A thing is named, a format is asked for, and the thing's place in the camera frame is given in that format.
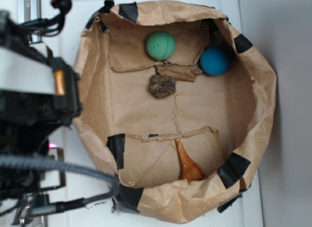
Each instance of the rock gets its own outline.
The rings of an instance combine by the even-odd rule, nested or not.
[[[150,91],[156,98],[163,98],[176,92],[176,80],[173,77],[154,74],[151,76]]]

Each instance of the white wall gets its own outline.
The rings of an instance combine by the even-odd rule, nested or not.
[[[10,12],[10,18],[18,21],[18,0],[0,0],[0,9]]]
[[[278,76],[270,145],[261,163],[266,227],[312,225],[312,0],[239,0],[243,33]]]

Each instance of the paper bag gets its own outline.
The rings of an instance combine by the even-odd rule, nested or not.
[[[167,31],[175,53],[164,62],[146,52],[148,36]],[[223,75],[176,82],[176,93],[148,89],[156,66],[196,66],[209,45],[233,65]],[[214,8],[150,1],[101,8],[82,33],[75,70],[82,115],[74,123],[99,170],[117,174],[117,199],[141,215],[189,222],[247,190],[267,148],[276,75],[251,42]],[[175,139],[205,172],[180,180]]]

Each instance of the gray cable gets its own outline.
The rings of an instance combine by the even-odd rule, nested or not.
[[[97,195],[88,199],[80,199],[79,202],[83,205],[87,205],[88,203],[94,202],[96,200],[100,199],[107,199],[112,196],[115,196],[118,188],[118,180],[114,178],[113,176],[110,176],[108,174],[105,174],[103,172],[82,167],[79,165],[73,165],[64,163],[61,161],[55,161],[52,159],[47,159],[45,157],[26,157],[26,156],[14,156],[14,155],[0,155],[0,168],[9,168],[9,169],[20,169],[20,170],[36,170],[36,171],[47,171],[47,170],[60,170],[64,172],[74,172],[74,173],[80,173],[83,175],[91,176],[97,179],[101,179],[104,181],[109,182],[112,187],[110,191],[106,194]],[[76,201],[69,201],[66,203],[62,203],[62,206],[65,204],[67,206],[72,207],[62,207],[65,211],[66,209],[75,209],[76,207]]]

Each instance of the orange component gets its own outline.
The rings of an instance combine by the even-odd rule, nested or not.
[[[180,139],[175,140],[175,145],[182,169],[181,180],[186,179],[188,182],[203,180],[206,176],[204,170],[189,157]]]
[[[63,70],[56,70],[54,72],[55,77],[55,85],[57,90],[57,95],[64,95],[65,94],[65,77]]]

